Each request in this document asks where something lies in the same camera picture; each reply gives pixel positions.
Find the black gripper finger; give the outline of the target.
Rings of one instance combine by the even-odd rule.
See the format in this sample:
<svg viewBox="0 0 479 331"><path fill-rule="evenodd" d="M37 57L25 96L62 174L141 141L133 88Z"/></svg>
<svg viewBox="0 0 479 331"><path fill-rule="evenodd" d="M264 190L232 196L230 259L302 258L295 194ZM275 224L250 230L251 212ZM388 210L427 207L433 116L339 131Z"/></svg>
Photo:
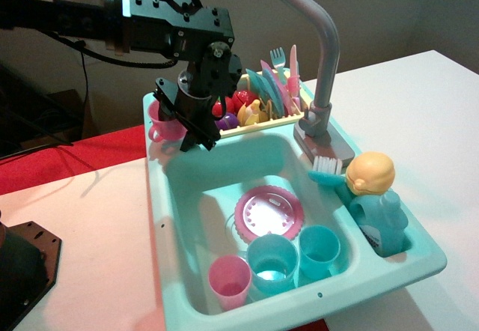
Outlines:
<svg viewBox="0 0 479 331"><path fill-rule="evenodd" d="M160 91L154 91L153 95L159 102L158 116L161 121L179 121L186 120L186 109L184 102L184 95L182 91L177 91L176 94L168 96Z"/></svg>
<svg viewBox="0 0 479 331"><path fill-rule="evenodd" d="M221 138L209 103L186 104L186 120L180 123L186 128L180 150L187 152L197 145L210 151Z"/></svg>

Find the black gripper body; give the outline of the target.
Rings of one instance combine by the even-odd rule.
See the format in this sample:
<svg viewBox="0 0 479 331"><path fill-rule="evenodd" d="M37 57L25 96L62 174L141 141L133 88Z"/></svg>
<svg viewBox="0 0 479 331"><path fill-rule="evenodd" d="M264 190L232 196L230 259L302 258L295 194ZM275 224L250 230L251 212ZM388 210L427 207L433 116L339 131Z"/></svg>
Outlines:
<svg viewBox="0 0 479 331"><path fill-rule="evenodd" d="M228 72L218 68L201 72L184 70L175 82L158 78L155 91L172 97L182 91L185 105L209 103L213 108L217 99L228 95Z"/></svg>

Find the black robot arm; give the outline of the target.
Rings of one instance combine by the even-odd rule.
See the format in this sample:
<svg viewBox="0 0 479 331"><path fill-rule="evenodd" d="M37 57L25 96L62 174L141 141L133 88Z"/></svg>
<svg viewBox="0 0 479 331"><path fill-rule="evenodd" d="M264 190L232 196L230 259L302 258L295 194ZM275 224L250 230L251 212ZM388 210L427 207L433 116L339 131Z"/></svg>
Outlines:
<svg viewBox="0 0 479 331"><path fill-rule="evenodd" d="M82 54L86 39L116 55L158 53L163 69L185 61L177 81L157 79L154 91L159 117L186 128L182 151L215 146L213 106L234 94L242 75L228 11L201 0L1 0L1 27L34 29Z"/></svg>

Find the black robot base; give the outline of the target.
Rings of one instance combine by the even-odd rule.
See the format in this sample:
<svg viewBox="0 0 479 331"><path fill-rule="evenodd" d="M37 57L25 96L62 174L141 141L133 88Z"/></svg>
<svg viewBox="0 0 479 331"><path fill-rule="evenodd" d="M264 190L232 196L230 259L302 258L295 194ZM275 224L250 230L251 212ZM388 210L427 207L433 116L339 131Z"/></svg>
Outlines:
<svg viewBox="0 0 479 331"><path fill-rule="evenodd" d="M62 240L36 222L1 224L1 329L14 330L57 279Z"/></svg>

